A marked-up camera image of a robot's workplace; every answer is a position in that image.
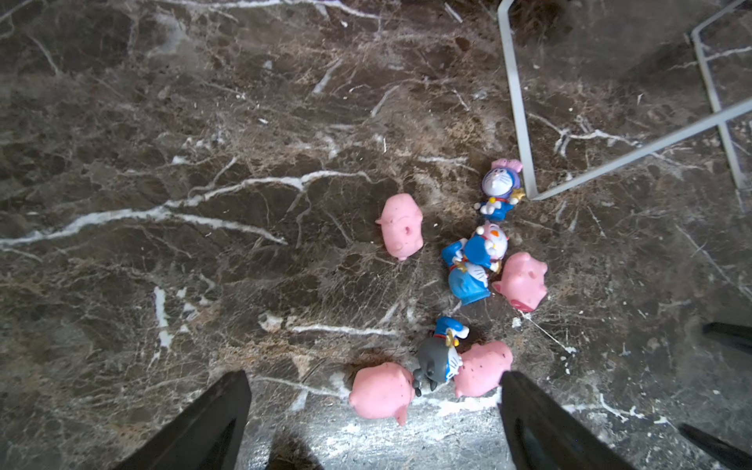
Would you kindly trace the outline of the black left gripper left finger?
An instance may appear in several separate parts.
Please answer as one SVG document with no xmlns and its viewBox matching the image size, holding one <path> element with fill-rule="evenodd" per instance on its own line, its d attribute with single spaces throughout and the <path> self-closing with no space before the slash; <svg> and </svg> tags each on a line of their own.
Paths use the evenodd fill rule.
<svg viewBox="0 0 752 470">
<path fill-rule="evenodd" d="M 232 469 L 251 403 L 246 372 L 228 372 L 117 468 Z"/>
</svg>

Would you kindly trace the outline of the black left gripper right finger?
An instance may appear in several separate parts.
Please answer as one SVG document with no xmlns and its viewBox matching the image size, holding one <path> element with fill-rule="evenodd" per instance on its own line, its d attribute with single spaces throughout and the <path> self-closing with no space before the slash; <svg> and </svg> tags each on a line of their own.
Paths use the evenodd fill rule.
<svg viewBox="0 0 752 470">
<path fill-rule="evenodd" d="M 516 468 L 633 468 L 523 373 L 503 373 L 501 391 L 501 420 Z"/>
</svg>

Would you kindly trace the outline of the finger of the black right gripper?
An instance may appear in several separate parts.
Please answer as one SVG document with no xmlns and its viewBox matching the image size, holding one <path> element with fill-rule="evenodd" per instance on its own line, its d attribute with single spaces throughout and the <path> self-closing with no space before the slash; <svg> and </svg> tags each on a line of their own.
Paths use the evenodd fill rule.
<svg viewBox="0 0 752 470">
<path fill-rule="evenodd" d="M 712 322 L 702 327 L 702 334 L 722 345 L 746 354 L 752 353 L 752 328 L 730 323 Z"/>
<path fill-rule="evenodd" d="M 747 452 L 685 423 L 679 426 L 679 432 L 689 442 L 718 460 L 728 469 L 751 470 L 752 456 Z"/>
</svg>

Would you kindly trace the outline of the pink pig toy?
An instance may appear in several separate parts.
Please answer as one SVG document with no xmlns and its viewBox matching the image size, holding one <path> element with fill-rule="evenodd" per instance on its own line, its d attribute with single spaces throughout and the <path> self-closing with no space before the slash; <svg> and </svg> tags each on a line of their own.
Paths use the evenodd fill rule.
<svg viewBox="0 0 752 470">
<path fill-rule="evenodd" d="M 403 262 L 424 245 L 423 213 L 407 193 L 390 197 L 376 223 L 381 226 L 388 253 Z"/>
<path fill-rule="evenodd" d="M 393 417 L 407 424 L 407 409 L 415 398 L 413 376 L 395 362 L 361 369 L 354 378 L 349 403 L 365 419 Z"/>
<path fill-rule="evenodd" d="M 544 278 L 548 265 L 527 252 L 516 253 L 504 264 L 501 279 L 492 283 L 493 289 L 523 313 L 532 313 L 546 297 L 548 288 Z"/>
<path fill-rule="evenodd" d="M 493 391 L 503 373 L 511 370 L 513 353 L 501 341 L 473 345 L 461 355 L 462 366 L 454 377 L 456 397 L 479 398 Z"/>
</svg>

